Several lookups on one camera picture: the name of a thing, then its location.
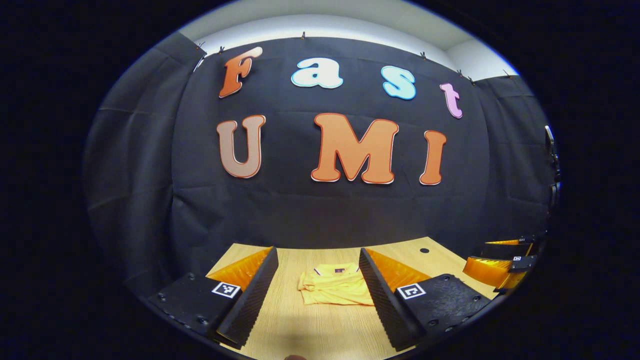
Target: ceiling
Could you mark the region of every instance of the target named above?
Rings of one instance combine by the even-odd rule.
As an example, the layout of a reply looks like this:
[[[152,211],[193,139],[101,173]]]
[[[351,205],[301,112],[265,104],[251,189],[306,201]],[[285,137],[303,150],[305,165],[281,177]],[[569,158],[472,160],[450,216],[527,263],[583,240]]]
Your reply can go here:
[[[443,51],[473,37],[447,20],[402,0],[238,0],[180,29],[197,40],[254,20],[284,15],[336,15],[365,20],[414,36]]]

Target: table surface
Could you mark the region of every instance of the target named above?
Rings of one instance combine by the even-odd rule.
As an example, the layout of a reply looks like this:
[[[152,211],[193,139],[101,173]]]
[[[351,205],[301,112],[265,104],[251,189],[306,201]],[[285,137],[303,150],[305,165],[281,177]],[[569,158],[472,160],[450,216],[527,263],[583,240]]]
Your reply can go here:
[[[430,238],[368,247],[435,277],[452,274],[493,299],[494,287],[462,272],[466,260]],[[209,274],[265,247],[233,244]],[[278,270],[245,346],[230,350],[258,360],[283,360],[295,354],[308,360],[386,359],[401,352],[391,347],[375,307],[303,305],[297,289],[300,274],[318,264],[358,263],[360,247],[345,249],[278,248]]]

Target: yellow shirt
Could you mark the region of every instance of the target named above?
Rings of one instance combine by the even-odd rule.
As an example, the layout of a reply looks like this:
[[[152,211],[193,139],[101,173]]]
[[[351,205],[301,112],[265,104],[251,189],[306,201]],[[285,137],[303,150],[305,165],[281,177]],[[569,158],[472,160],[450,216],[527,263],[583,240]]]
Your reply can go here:
[[[354,263],[320,264],[313,271],[303,272],[298,290],[305,305],[373,305],[367,283]]]

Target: brown letter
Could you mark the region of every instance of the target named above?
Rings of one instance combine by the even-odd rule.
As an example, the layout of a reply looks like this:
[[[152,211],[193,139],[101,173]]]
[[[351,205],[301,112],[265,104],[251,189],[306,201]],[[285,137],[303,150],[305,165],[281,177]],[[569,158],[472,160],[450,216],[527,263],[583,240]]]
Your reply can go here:
[[[225,121],[218,124],[216,130],[220,136],[220,160],[229,174],[246,179],[258,173],[262,163],[260,128],[265,122],[266,118],[262,115],[250,116],[242,121],[242,126],[246,129],[247,146],[247,159],[244,163],[239,163],[236,160],[234,150],[234,131],[237,123]]]
[[[222,90],[220,90],[220,99],[240,91],[242,83],[239,80],[239,76],[245,78],[247,74],[249,74],[249,70],[251,70],[251,58],[257,58],[261,54],[262,48],[258,46],[227,61],[225,64],[227,68],[225,84],[222,86]]]
[[[440,163],[442,161],[442,147],[447,143],[447,137],[438,131],[425,131],[424,138],[427,139],[427,163],[420,176],[420,184],[437,185],[442,180]]]
[[[337,181],[340,179],[340,172],[335,169],[337,154],[349,181],[356,178],[362,165],[369,158],[369,165],[362,173],[362,180],[370,184],[393,182],[391,155],[394,137],[399,129],[395,122],[374,120],[362,140],[358,141],[349,120],[344,115],[322,113],[316,116],[314,121],[322,129],[322,142],[318,168],[311,172],[313,180]]]

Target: black curtain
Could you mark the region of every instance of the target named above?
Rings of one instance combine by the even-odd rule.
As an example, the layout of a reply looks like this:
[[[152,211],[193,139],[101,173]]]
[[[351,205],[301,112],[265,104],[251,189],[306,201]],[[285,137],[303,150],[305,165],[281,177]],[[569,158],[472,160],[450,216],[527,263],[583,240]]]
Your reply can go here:
[[[263,54],[241,91],[220,99],[224,64],[255,46]],[[206,57],[194,71],[203,55],[178,33],[144,54],[105,98],[87,141],[92,225],[136,294],[150,295],[187,271],[206,273],[234,242],[319,249],[430,236],[466,257],[484,241],[544,229],[552,182],[547,121],[519,77],[474,85],[415,54],[338,38],[244,45]],[[296,64],[314,57],[340,64],[342,86],[292,84]],[[386,65],[412,72],[414,99],[384,92]],[[462,118],[449,114],[443,83],[459,93]],[[347,116],[358,138],[375,119],[399,125],[392,184],[310,178],[321,135],[314,117],[324,112]],[[221,165],[216,126],[255,114],[266,117],[262,166],[238,179]],[[419,183],[427,130],[447,137],[436,186]],[[241,126],[234,136],[242,161]],[[339,161],[337,168],[343,172]]]

